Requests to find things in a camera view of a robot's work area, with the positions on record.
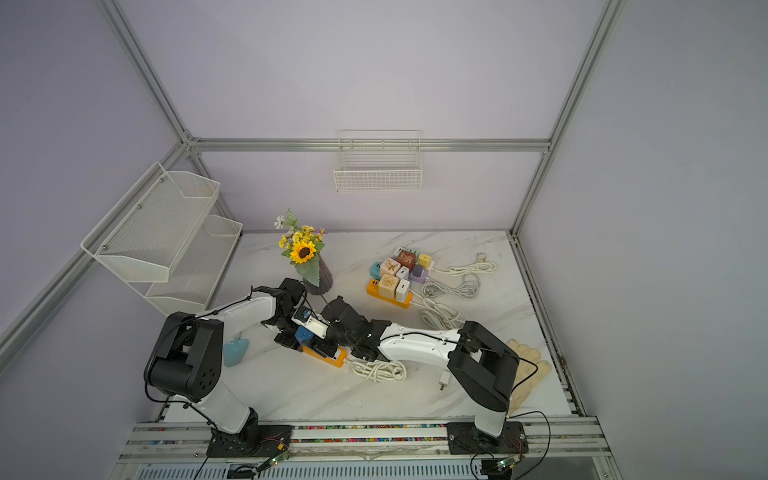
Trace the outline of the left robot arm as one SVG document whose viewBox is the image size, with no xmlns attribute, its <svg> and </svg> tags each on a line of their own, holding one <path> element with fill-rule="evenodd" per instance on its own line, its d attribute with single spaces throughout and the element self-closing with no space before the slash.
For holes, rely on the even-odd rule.
<svg viewBox="0 0 768 480">
<path fill-rule="evenodd" d="M 253 287 L 244 298 L 208 312 L 171 314 L 145 366 L 145 387 L 187 405 L 218 432 L 243 432 L 256 414 L 222 380 L 226 339 L 257 324 L 291 325 L 305 299 L 302 283 L 286 278 L 277 288 Z"/>
</svg>

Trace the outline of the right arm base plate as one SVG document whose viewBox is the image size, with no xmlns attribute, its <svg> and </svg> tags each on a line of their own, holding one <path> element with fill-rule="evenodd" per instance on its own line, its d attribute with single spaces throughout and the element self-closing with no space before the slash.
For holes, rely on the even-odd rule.
<svg viewBox="0 0 768 480">
<path fill-rule="evenodd" d="M 446 424 L 447 443 L 452 455 L 527 454 L 529 445 L 521 422 L 506 422 L 498 437 L 478 430 L 472 422 Z"/>
</svg>

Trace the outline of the orange power strip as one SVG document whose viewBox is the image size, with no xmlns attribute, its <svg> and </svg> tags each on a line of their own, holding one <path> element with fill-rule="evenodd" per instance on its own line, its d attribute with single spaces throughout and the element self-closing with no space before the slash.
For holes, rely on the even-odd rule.
<svg viewBox="0 0 768 480">
<path fill-rule="evenodd" d="M 389 304 L 399 306 L 404 309 L 408 309 L 413 301 L 413 293 L 407 291 L 404 295 L 398 295 L 396 290 L 392 292 L 386 292 L 382 295 L 379 291 L 380 282 L 376 279 L 371 279 L 366 286 L 366 293 L 373 298 L 382 300 Z"/>
<path fill-rule="evenodd" d="M 347 359 L 348 352 L 344 348 L 338 348 L 333 355 L 325 355 L 324 353 L 313 350 L 307 345 L 302 347 L 302 352 L 315 359 L 318 359 L 334 368 L 341 369 Z"/>
</svg>

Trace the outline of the small white plug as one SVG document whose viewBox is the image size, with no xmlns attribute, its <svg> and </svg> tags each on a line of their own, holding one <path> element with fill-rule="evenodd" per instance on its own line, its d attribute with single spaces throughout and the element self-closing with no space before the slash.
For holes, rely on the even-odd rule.
<svg viewBox="0 0 768 480">
<path fill-rule="evenodd" d="M 451 380 L 451 373 L 449 371 L 442 371 L 438 381 L 439 389 L 443 391 L 450 383 L 450 380 Z"/>
</svg>

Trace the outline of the white charger plug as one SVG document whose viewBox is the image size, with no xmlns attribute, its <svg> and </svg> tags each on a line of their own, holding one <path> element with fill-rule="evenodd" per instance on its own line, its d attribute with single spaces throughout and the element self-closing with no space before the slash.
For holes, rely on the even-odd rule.
<svg viewBox="0 0 768 480">
<path fill-rule="evenodd" d="M 401 279 L 395 290 L 395 300 L 399 303 L 407 304 L 410 295 L 410 281 Z"/>
</svg>

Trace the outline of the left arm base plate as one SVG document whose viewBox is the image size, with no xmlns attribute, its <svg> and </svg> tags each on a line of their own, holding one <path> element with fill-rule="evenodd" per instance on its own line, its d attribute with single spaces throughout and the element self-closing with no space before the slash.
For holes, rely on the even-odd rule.
<svg viewBox="0 0 768 480">
<path fill-rule="evenodd" d="M 238 434 L 212 431 L 207 448 L 210 458 L 273 458 L 288 450 L 290 425 L 246 426 Z"/>
</svg>

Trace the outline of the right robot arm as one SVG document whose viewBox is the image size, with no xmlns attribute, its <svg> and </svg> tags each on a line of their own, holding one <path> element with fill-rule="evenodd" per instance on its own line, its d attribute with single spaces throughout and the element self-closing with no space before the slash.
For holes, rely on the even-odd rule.
<svg viewBox="0 0 768 480">
<path fill-rule="evenodd" d="M 416 362 L 450 373 L 477 405 L 475 429 L 501 436 L 522 358 L 487 328 L 467 321 L 458 329 L 426 330 L 388 320 L 368 320 L 342 297 L 319 314 L 300 313 L 323 325 L 320 338 L 365 362 Z"/>
</svg>

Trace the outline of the beige cube plug adapter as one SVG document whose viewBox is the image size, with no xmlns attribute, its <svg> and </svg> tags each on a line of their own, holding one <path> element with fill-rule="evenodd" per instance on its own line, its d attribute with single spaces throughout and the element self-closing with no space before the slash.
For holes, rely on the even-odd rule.
<svg viewBox="0 0 768 480">
<path fill-rule="evenodd" d="M 384 299 L 394 300 L 395 290 L 400 279 L 396 276 L 384 275 L 378 281 L 378 295 Z"/>
</svg>

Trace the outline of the blue cube plug adapter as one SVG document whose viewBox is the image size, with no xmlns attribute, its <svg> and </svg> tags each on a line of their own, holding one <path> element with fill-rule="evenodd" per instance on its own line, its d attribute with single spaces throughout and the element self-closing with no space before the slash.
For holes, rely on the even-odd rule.
<svg viewBox="0 0 768 480">
<path fill-rule="evenodd" d="M 309 345 L 315 338 L 315 334 L 304 326 L 299 326 L 294 336 L 300 345 Z"/>
</svg>

